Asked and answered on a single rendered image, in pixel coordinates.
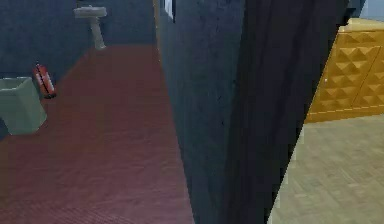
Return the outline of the yellow studded wooden cabinet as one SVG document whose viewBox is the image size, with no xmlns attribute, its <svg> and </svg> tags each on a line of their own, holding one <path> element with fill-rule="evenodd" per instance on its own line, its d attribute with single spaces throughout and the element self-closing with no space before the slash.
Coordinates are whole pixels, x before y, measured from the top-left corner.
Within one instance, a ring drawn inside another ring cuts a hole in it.
<svg viewBox="0 0 384 224">
<path fill-rule="evenodd" d="M 352 18 L 339 28 L 305 121 L 384 113 L 384 21 Z"/>
</svg>

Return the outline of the grey-green waste bin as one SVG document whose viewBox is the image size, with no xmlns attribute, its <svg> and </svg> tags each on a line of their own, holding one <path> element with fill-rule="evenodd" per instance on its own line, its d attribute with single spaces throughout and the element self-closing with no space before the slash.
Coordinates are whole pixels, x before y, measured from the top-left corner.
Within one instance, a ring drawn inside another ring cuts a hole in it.
<svg viewBox="0 0 384 224">
<path fill-rule="evenodd" d="M 31 77 L 0 79 L 0 118 L 11 135 L 34 133 L 46 121 Z"/>
</svg>

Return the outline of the white pedestal sink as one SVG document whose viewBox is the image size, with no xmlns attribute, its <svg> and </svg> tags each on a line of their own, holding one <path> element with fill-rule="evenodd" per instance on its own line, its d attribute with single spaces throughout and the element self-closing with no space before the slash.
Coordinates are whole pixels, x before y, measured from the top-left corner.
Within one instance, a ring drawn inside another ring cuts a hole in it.
<svg viewBox="0 0 384 224">
<path fill-rule="evenodd" d="M 90 29 L 94 40 L 94 47 L 97 50 L 105 49 L 106 45 L 102 36 L 99 19 L 101 17 L 107 16 L 106 8 L 89 5 L 75 8 L 73 12 L 76 18 L 89 20 Z"/>
</svg>

